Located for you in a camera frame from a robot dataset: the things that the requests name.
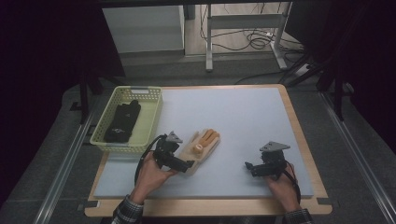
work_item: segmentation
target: plaid sleeve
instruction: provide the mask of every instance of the plaid sleeve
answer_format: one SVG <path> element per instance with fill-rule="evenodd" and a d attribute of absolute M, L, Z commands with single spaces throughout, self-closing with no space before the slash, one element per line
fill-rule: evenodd
<path fill-rule="evenodd" d="M 284 216 L 284 221 L 288 224 L 313 224 L 311 215 L 308 210 L 302 209 L 293 212 L 286 213 Z"/>
<path fill-rule="evenodd" d="M 117 206 L 113 213 L 111 224 L 133 224 L 139 223 L 143 215 L 143 205 L 133 203 L 129 200 L 129 195 Z"/>

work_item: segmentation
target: hand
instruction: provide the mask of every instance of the hand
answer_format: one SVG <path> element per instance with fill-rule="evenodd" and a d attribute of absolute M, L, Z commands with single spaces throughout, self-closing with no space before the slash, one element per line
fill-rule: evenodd
<path fill-rule="evenodd" d="M 152 156 L 152 151 L 149 152 L 143 161 L 143 166 L 131 193 L 130 200 L 137 204 L 143 204 L 143 201 L 152 191 L 158 189 L 169 177 L 176 174 L 176 170 L 161 170 Z"/>
<path fill-rule="evenodd" d="M 293 167 L 288 164 L 286 171 L 294 178 Z M 297 201 L 296 191 L 291 183 L 291 180 L 282 174 L 278 180 L 272 179 L 270 176 L 264 177 L 274 197 L 282 204 L 286 212 L 292 212 L 302 209 Z"/>

